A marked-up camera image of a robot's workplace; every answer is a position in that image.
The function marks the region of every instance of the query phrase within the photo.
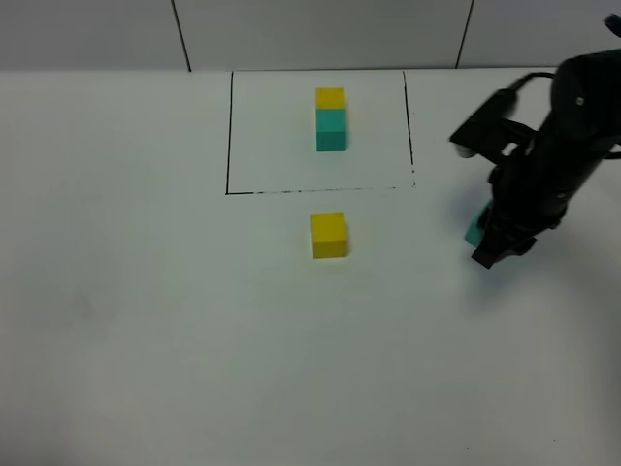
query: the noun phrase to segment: yellow cube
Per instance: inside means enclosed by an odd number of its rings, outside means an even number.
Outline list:
[[[347,256],[347,226],[345,214],[313,214],[310,216],[312,226],[312,257],[330,259]]]
[[[314,92],[317,110],[345,110],[345,89],[319,87]]]

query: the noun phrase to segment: white table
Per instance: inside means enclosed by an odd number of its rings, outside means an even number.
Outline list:
[[[618,464],[621,166],[521,259],[462,239],[491,166],[446,139],[523,73],[406,72],[415,187],[228,196],[229,74],[2,75],[3,461]]]

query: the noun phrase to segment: white wall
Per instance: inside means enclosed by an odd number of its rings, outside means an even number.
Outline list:
[[[621,48],[604,26],[619,0],[475,0],[460,67],[556,66]]]
[[[170,0],[3,0],[0,69],[185,69]]]
[[[470,0],[177,0],[193,69],[453,67]]]

